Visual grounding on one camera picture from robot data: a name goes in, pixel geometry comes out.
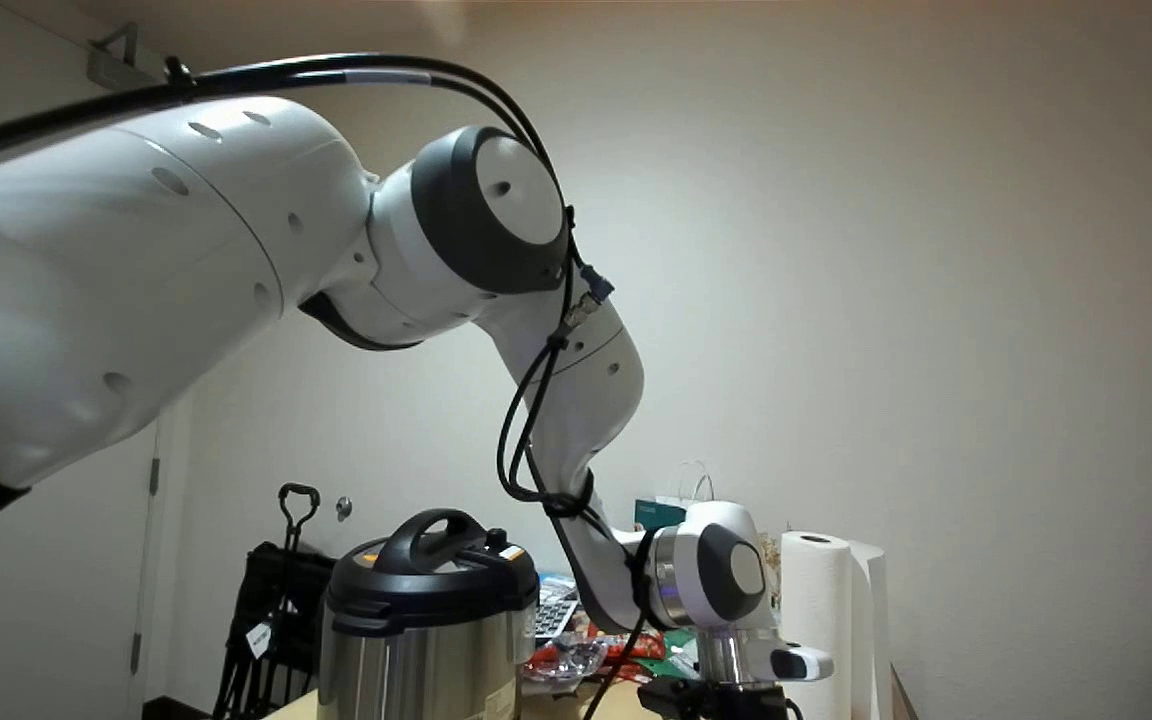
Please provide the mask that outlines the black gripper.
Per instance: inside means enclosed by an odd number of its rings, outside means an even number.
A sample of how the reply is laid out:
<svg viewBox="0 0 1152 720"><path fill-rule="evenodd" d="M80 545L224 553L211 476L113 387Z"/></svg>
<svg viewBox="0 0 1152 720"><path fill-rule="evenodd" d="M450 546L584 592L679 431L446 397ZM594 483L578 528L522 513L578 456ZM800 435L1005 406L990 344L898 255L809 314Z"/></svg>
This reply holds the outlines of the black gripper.
<svg viewBox="0 0 1152 720"><path fill-rule="evenodd" d="M653 680L638 698L662 720L805 720L781 686Z"/></svg>

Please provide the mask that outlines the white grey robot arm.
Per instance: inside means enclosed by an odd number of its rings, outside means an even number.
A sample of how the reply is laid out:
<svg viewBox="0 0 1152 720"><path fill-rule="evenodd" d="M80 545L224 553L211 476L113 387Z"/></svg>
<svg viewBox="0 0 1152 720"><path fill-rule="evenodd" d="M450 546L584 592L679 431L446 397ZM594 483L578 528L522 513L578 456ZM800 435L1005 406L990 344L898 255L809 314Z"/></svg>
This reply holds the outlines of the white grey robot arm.
<svg viewBox="0 0 1152 720"><path fill-rule="evenodd" d="M284 97L71 104L0 124L0 507L142 431L284 313L363 350L472 323L530 410L530 500L594 618L690 627L693 680L665 720L789 720L822 649L778 638L754 515L702 500L675 528L616 530L594 458L646 397L612 288L578 255L543 148L456 127L375 178Z"/></svg>

